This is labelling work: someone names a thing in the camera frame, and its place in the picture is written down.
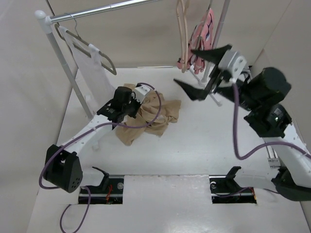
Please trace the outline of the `beige t shirt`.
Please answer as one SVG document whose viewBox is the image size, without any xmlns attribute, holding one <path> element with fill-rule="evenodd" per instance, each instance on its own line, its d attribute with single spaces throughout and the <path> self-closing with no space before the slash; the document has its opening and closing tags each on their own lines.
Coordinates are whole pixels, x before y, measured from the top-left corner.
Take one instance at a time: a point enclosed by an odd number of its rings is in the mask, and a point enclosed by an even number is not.
<svg viewBox="0 0 311 233">
<path fill-rule="evenodd" d="M 128 117 L 124 123 L 127 126 L 140 126 L 139 129 L 129 129 L 117 126 L 117 138 L 126 146 L 132 145 L 134 140 L 143 133 L 162 136 L 169 123 L 176 123 L 179 118 L 181 100 L 165 100 L 163 95 L 150 91 L 135 118 Z"/>
</svg>

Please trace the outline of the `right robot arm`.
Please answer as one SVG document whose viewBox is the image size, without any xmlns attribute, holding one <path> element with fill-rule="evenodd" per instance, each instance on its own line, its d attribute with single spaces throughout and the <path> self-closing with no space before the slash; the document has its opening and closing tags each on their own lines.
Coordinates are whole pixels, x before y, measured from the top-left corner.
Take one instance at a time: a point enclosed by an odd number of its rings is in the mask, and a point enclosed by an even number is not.
<svg viewBox="0 0 311 233">
<path fill-rule="evenodd" d="M 281 102 L 291 85 L 277 68 L 266 67 L 256 77 L 240 79 L 246 59 L 231 45 L 211 50 L 193 50 L 193 54 L 213 63 L 210 79 L 203 89 L 177 81 L 191 100 L 205 100 L 217 93 L 234 103 L 233 148 L 240 161 L 249 158 L 262 148 L 271 147 L 280 165 L 270 171 L 250 171 L 240 166 L 232 167 L 226 175 L 210 178 L 213 199 L 237 197 L 246 190 L 260 188 L 281 195 L 291 201 L 311 199 L 311 155 L 299 138 L 292 118 Z M 246 155 L 238 149 L 238 112 L 248 111 L 245 121 L 263 139 Z"/>
</svg>

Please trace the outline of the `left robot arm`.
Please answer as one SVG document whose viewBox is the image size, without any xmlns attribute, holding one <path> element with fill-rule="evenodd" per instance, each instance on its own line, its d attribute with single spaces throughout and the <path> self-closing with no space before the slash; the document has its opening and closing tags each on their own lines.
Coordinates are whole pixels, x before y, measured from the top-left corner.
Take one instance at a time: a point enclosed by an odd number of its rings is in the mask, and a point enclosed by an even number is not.
<svg viewBox="0 0 311 233">
<path fill-rule="evenodd" d="M 104 192 L 108 188 L 108 180 L 102 173 L 96 175 L 94 169 L 86 164 L 87 153 L 105 134 L 121 126 L 126 116 L 135 117 L 150 91 L 142 84 L 134 89 L 119 86 L 113 97 L 74 137 L 59 146 L 51 145 L 39 177 L 40 187 L 47 189 L 43 181 L 48 181 L 53 184 L 52 189 L 68 193 L 86 185 L 91 185 L 97 192 Z"/>
</svg>

